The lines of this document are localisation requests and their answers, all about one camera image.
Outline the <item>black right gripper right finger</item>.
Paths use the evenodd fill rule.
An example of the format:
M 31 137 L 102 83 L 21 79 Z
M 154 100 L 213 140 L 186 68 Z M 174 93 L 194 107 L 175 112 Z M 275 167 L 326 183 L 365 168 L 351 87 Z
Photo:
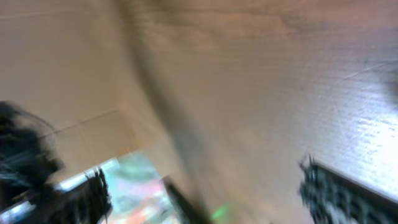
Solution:
M 298 193 L 316 224 L 397 224 L 397 202 L 305 156 Z

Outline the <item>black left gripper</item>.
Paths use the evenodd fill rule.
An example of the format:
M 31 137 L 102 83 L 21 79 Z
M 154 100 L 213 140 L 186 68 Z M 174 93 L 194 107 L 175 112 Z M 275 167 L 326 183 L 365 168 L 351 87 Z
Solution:
M 49 178 L 62 168 L 48 142 L 55 128 L 10 101 L 1 102 L 1 210 L 27 197 L 40 203 L 55 193 Z

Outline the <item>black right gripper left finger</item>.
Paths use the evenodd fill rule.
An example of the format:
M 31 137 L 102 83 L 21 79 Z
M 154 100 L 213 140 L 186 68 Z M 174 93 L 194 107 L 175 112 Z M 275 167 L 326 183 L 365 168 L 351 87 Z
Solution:
M 108 184 L 101 169 L 66 192 L 45 186 L 29 202 L 35 208 L 18 224 L 98 224 L 112 210 Z

